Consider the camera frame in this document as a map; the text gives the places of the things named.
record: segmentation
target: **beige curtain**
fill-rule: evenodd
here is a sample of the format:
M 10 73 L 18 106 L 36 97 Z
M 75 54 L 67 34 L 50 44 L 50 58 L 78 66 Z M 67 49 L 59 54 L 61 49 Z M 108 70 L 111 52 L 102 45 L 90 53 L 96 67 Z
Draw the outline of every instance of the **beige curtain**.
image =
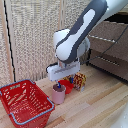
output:
M 56 61 L 53 34 L 60 5 L 60 0 L 6 0 L 16 80 L 42 79 Z
M 3 0 L 0 0 L 0 87 L 14 81 Z

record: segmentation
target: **red plastic basket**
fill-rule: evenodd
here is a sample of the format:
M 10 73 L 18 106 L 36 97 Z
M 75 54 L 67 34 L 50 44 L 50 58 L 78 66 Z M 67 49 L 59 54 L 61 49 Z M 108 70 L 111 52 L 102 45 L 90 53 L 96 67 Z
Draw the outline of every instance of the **red plastic basket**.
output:
M 31 80 L 0 88 L 1 101 L 16 128 L 43 128 L 55 109 L 47 95 Z

